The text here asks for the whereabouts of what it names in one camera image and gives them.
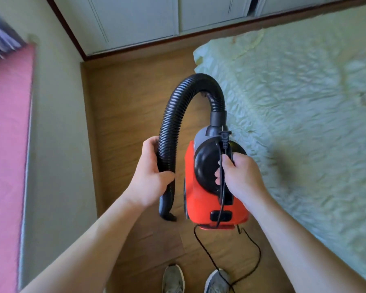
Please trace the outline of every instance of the white wall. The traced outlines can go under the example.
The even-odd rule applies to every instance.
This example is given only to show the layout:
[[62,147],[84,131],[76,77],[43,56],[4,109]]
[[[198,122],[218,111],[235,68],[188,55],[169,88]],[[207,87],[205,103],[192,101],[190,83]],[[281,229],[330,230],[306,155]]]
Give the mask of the white wall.
[[81,57],[46,0],[0,0],[16,31],[38,42],[22,285],[95,220]]

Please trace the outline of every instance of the floor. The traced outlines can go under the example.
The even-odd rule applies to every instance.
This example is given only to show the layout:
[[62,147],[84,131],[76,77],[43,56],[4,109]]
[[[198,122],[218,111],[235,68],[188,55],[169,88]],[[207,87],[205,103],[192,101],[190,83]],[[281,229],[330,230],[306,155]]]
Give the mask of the floor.
[[[140,157],[142,142],[159,133],[166,103],[177,84],[194,73],[194,48],[143,58],[88,73],[95,117],[103,203],[110,206],[128,186]],[[158,205],[142,214],[129,234],[107,286],[107,292],[161,292],[163,272],[178,263],[186,292],[203,292],[214,270],[183,213],[184,152],[198,130],[209,123],[210,106],[197,95],[183,119],[176,162],[176,195],[172,213],[163,221]],[[236,292],[293,292],[285,272],[254,218],[245,224],[262,250],[257,271],[235,286]],[[233,231],[198,231],[215,262],[235,280],[258,260],[257,248]]]

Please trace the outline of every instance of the red vacuum cleaner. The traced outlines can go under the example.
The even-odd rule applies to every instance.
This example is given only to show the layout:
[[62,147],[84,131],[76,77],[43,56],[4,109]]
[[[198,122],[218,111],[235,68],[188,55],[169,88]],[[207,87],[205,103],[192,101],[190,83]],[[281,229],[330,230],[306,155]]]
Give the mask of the red vacuum cleaner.
[[[201,129],[190,142],[185,155],[184,207],[186,218],[203,229],[232,229],[248,220],[243,203],[234,197],[225,184],[224,171],[220,185],[214,173],[219,168],[222,154],[231,160],[232,153],[246,154],[230,140],[226,125],[225,100],[217,81],[206,74],[194,74],[184,79],[167,103],[160,129],[158,168],[175,172],[176,147],[184,113],[197,93],[205,93],[211,106],[210,125]],[[159,213],[167,221],[176,221],[170,213],[175,194],[175,181],[168,185],[160,198]]]

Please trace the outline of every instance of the vacuum hose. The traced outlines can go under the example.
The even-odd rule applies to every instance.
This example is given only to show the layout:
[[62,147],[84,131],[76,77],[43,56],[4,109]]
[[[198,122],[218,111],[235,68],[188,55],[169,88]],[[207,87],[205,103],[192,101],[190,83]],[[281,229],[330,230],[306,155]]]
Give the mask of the vacuum hose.
[[[226,127],[225,100],[217,81],[206,74],[194,74],[184,79],[172,93],[164,112],[157,152],[157,166],[160,172],[175,172],[180,126],[188,104],[199,92],[206,93],[211,106],[208,132],[218,133],[219,128],[223,125]],[[176,217],[170,213],[174,196],[175,181],[167,186],[165,193],[160,197],[159,213],[167,221],[176,221]]]

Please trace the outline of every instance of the light green bedspread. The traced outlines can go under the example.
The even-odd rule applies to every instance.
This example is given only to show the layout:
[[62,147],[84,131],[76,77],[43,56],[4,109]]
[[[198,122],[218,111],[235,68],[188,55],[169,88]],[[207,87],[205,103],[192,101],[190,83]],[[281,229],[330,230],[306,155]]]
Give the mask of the light green bedspread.
[[194,52],[271,195],[366,278],[366,6]]

